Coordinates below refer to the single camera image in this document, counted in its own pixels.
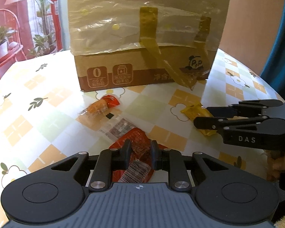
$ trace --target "snack wrapper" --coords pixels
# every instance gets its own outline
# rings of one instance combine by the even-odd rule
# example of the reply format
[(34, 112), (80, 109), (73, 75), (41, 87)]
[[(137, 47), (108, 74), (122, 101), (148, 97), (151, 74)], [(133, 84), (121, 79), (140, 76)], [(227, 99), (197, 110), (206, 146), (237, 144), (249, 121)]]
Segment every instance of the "snack wrapper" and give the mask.
[(99, 129), (99, 133), (113, 142), (117, 141), (131, 129), (136, 128), (134, 124), (122, 116), (113, 116), (109, 113), (106, 117), (109, 118), (109, 120)]
[[(133, 128), (120, 137), (110, 148), (121, 148), (126, 139), (131, 140), (132, 143), (130, 165), (126, 171), (114, 171), (112, 177), (113, 182), (148, 182), (154, 172), (151, 167), (150, 139), (141, 129)], [(160, 149), (167, 148), (161, 144), (158, 144), (158, 146)]]
[(88, 116), (97, 116), (104, 113), (109, 108), (113, 108), (120, 105), (118, 99), (112, 95), (105, 95), (100, 100), (89, 105), (84, 109), (80, 115), (87, 114)]
[[(201, 103), (186, 107), (180, 112), (185, 114), (191, 121), (194, 121), (194, 119), (198, 116), (213, 117), (212, 114), (205, 107), (203, 107)], [(210, 129), (199, 129), (199, 131), (203, 135), (207, 136), (214, 135), (216, 133), (216, 130)]]

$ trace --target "yellow snack packet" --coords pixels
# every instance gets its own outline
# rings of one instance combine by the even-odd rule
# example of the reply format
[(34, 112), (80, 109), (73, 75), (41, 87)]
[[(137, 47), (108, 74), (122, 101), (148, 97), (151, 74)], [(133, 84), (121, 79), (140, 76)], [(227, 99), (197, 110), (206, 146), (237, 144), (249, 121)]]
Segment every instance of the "yellow snack packet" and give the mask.
[[(193, 121), (198, 116), (213, 117), (212, 114), (205, 107), (203, 107), (201, 103), (193, 106), (188, 106), (183, 110), (181, 110), (180, 112), (185, 114), (191, 121)], [(203, 135), (207, 136), (214, 135), (216, 133), (216, 130), (210, 130), (210, 129), (199, 129), (199, 131)]]

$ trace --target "panda logo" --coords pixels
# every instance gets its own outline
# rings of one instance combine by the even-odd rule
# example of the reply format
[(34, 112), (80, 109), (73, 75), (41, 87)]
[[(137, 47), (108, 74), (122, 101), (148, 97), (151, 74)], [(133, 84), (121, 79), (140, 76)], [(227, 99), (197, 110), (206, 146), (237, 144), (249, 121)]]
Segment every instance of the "panda logo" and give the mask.
[(200, 56), (190, 56), (189, 57), (189, 64), (185, 67), (188, 70), (202, 70), (204, 69), (203, 61), (201, 60)]

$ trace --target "barcode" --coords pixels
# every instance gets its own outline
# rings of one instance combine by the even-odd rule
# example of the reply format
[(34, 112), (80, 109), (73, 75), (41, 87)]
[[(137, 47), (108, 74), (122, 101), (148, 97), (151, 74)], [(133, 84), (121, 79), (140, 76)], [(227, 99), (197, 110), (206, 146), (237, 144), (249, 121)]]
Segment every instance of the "barcode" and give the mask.
[(150, 172), (151, 167), (139, 160), (134, 160), (129, 165), (122, 177), (118, 180), (120, 183), (142, 183)]

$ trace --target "metal screw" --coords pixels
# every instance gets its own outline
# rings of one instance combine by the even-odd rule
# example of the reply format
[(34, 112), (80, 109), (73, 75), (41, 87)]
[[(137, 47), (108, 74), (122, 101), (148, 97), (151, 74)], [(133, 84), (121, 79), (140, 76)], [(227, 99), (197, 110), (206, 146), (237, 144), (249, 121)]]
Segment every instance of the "metal screw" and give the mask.
[(185, 182), (185, 181), (178, 181), (174, 184), (174, 186), (176, 188), (188, 188), (189, 187), (189, 183)]
[(95, 181), (91, 183), (92, 188), (101, 189), (105, 187), (105, 183), (102, 181)]

